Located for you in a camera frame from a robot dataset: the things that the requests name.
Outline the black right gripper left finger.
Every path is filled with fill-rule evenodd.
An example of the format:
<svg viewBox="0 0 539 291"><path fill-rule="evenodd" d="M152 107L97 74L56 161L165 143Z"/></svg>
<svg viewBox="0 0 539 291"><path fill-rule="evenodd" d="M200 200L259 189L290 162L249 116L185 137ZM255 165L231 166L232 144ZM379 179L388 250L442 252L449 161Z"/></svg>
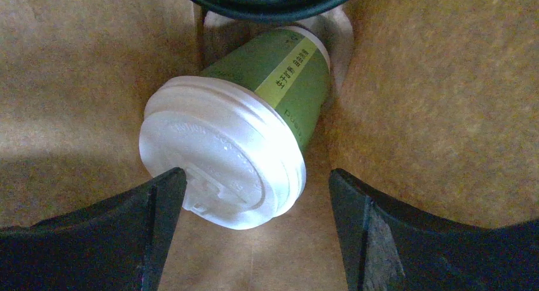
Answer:
<svg viewBox="0 0 539 291"><path fill-rule="evenodd" d="M173 168L30 227L1 230L2 290L157 290L187 178Z"/></svg>

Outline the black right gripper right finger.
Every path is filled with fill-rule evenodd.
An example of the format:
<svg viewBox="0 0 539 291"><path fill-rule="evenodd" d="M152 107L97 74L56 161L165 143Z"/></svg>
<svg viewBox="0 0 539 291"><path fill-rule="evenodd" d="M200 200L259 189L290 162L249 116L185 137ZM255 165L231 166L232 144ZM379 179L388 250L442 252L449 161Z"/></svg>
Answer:
<svg viewBox="0 0 539 291"><path fill-rule="evenodd" d="M342 169L329 191L350 290L537 290L538 221L461 224Z"/></svg>

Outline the green kraft paper bag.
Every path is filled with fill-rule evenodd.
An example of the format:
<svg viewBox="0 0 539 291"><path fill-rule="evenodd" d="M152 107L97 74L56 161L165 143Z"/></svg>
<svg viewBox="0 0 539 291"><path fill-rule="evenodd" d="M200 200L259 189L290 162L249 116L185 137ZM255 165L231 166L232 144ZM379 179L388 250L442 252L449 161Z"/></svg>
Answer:
<svg viewBox="0 0 539 291"><path fill-rule="evenodd" d="M538 0L350 0L343 85L294 207L233 231L182 212L160 290L346 290L328 190L343 168L481 227L538 217ZM1 225L149 179L148 98L208 64L189 0L1 0Z"/></svg>

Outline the green paper coffee cup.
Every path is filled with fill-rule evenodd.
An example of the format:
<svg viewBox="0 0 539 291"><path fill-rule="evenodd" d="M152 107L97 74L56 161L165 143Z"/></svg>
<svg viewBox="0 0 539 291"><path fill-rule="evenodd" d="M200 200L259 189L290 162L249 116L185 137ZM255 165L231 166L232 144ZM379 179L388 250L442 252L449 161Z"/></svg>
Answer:
<svg viewBox="0 0 539 291"><path fill-rule="evenodd" d="M238 84L283 118L304 150L331 85L329 54L310 31L286 26L264 32L201 71Z"/></svg>

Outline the pulp carrier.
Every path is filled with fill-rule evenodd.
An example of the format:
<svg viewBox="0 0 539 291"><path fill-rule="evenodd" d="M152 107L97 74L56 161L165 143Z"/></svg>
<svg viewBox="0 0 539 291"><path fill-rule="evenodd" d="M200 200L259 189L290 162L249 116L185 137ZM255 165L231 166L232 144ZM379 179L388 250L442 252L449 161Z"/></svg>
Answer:
<svg viewBox="0 0 539 291"><path fill-rule="evenodd" d="M331 62L330 94L334 95L345 81L354 45L353 27L343 6L303 20L280 23L235 20L209 11L203 19L202 64L208 67L255 36L291 25L310 31L327 49Z"/></svg>

